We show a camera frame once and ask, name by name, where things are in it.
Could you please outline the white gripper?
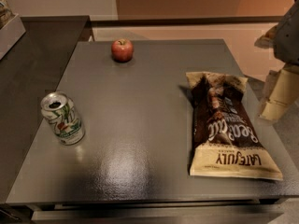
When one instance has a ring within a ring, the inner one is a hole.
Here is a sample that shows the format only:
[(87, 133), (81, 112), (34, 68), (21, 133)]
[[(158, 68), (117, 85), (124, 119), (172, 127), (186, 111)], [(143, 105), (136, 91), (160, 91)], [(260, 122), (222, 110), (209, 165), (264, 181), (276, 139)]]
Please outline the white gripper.
[(263, 86), (259, 117), (279, 120), (299, 98), (299, 66), (286, 63), (277, 71), (270, 70)]

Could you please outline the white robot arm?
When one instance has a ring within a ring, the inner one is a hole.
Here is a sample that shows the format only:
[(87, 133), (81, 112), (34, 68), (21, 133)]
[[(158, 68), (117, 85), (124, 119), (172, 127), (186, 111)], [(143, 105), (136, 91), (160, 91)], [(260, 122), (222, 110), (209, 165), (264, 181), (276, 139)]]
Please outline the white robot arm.
[(299, 98), (299, 0), (279, 23), (259, 37), (255, 46), (272, 48), (274, 56), (284, 62), (278, 72), (270, 71), (263, 87), (258, 117), (278, 121)]

